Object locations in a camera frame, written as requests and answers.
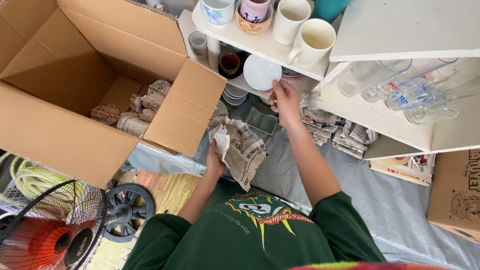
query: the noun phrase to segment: person's right hand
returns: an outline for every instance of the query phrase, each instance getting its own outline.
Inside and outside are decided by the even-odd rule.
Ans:
[[[287,132],[292,128],[303,126],[300,119],[300,97],[298,92],[288,82],[276,80],[272,81],[272,89],[262,91],[271,93],[269,101],[274,112],[279,113],[280,125]]]

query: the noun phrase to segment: brown glazed cup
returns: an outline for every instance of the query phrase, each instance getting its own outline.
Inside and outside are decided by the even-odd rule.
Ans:
[[[220,67],[227,75],[233,75],[240,67],[240,57],[235,53],[226,53],[220,58]]]

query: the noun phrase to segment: white cup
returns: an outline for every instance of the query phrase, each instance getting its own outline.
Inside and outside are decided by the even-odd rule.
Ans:
[[[335,41],[335,29],[329,23],[321,19],[307,20],[300,26],[287,62],[313,65],[325,56]]]
[[[207,37],[200,32],[193,32],[188,37],[190,48],[195,53],[198,60],[203,60],[208,56]]]
[[[307,0],[281,0],[273,22],[273,38],[280,44],[293,44],[301,24],[311,13]]]

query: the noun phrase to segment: shelf board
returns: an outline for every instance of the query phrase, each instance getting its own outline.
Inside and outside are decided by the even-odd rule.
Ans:
[[[352,0],[330,61],[480,57],[480,1]]]
[[[329,53],[313,66],[301,67],[297,66],[295,63],[292,65],[287,64],[287,56],[293,46],[280,44],[273,38],[273,22],[266,32],[259,36],[252,37],[242,33],[235,24],[235,20],[229,21],[223,27],[213,26],[204,18],[200,2],[198,2],[193,10],[192,20],[196,29],[205,35],[214,37],[244,51],[300,72],[306,76],[314,78],[315,80],[322,81],[325,77],[325,72],[330,63],[328,60]]]
[[[190,48],[190,45],[189,45],[187,39],[192,32],[197,31],[195,29],[195,26],[193,25],[193,22],[192,22],[192,12],[188,11],[188,10],[183,10],[182,14],[180,15],[180,17],[178,19],[178,22],[179,22],[180,30],[183,34],[183,40],[185,41],[185,45],[187,47],[188,56],[192,60],[196,61],[197,63],[200,63],[201,65],[207,67],[208,69],[218,73],[218,67],[210,66],[210,64],[208,62],[208,59],[204,59],[204,60],[197,59],[195,54],[193,53],[192,49]],[[227,53],[227,52],[235,52],[235,51],[229,45],[222,46],[220,55],[222,55],[224,53]],[[303,81],[304,81],[304,79],[299,80],[298,82],[291,83],[291,84],[295,89],[300,90],[300,88],[303,84]],[[247,81],[245,81],[245,77],[243,76],[243,74],[238,76],[235,79],[228,80],[227,83],[230,84],[230,85],[233,85],[235,87],[238,87],[242,90],[245,90],[249,93],[252,93],[254,95],[263,97],[263,98],[268,98],[270,96],[270,94],[263,94],[261,91],[256,91],[256,90],[251,89],[248,86]]]
[[[339,81],[341,80],[337,79],[322,89],[316,100],[316,107],[421,151],[430,150],[433,125],[412,125],[405,119],[402,111],[391,111],[381,101],[367,103],[360,95],[347,98],[338,90]]]

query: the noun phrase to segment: white shelving unit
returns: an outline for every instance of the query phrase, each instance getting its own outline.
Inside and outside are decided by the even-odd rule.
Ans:
[[[478,130],[474,116],[480,115],[480,96],[461,99],[461,113],[454,119],[412,125],[403,112],[390,111],[381,101],[347,98],[338,90],[352,61],[459,57],[459,72],[448,81],[451,90],[480,94],[480,35],[473,34],[480,25],[478,0],[352,0],[333,23],[338,30],[331,53],[308,68],[285,63],[292,46],[277,43],[272,27],[256,37],[242,33],[234,20],[215,27],[204,19],[200,5],[192,20],[197,31],[308,76],[301,87],[321,92],[318,108],[382,134],[365,153],[366,160],[480,147],[477,132],[462,130],[466,125]],[[236,80],[228,83],[242,88],[244,79]]]
[[[195,56],[195,54],[193,53],[192,49],[190,48],[190,45],[188,43],[188,37],[190,36],[190,34],[192,32],[195,32],[197,31],[195,29],[195,26],[193,25],[193,21],[192,21],[192,12],[191,11],[188,11],[188,10],[183,10],[182,14],[180,15],[179,19],[178,19],[178,22],[179,22],[179,27],[180,27],[180,30],[183,34],[183,40],[185,41],[185,45],[187,47],[187,53],[188,53],[188,56],[202,64],[203,66],[209,68],[210,70],[218,73],[218,68],[217,67],[212,67],[210,66],[210,64],[208,63],[208,59],[205,59],[205,60],[198,60]],[[222,48],[222,51],[220,53],[220,55],[224,54],[224,53],[227,53],[227,52],[234,52],[232,49],[231,49],[231,46],[226,46],[226,47],[223,47]],[[300,88],[302,87],[303,85],[303,82],[304,82],[304,79],[302,80],[299,80],[297,82],[294,82],[292,83],[292,86],[295,87],[297,90],[300,90]],[[231,79],[231,80],[228,80],[227,81],[228,84],[230,85],[233,85],[235,87],[238,87],[240,89],[243,89],[249,93],[252,93],[254,95],[257,95],[257,96],[260,96],[260,97],[263,97],[263,98],[268,98],[270,96],[270,94],[263,94],[262,92],[260,91],[256,91],[256,90],[253,90],[251,89],[247,82],[245,81],[245,77],[242,75],[238,76],[237,78],[235,79]]]
[[[325,77],[325,72],[330,63],[328,60],[328,54],[318,63],[310,67],[297,66],[295,63],[289,65],[287,63],[287,56],[293,46],[280,44],[273,38],[273,23],[265,33],[252,37],[242,33],[235,24],[235,20],[231,20],[223,27],[213,26],[204,18],[200,3],[198,3],[193,10],[192,20],[197,31],[200,31],[205,35],[214,37],[249,53],[300,72],[306,76],[314,78],[315,80],[322,81]]]
[[[480,57],[478,0],[352,0],[330,61]]]

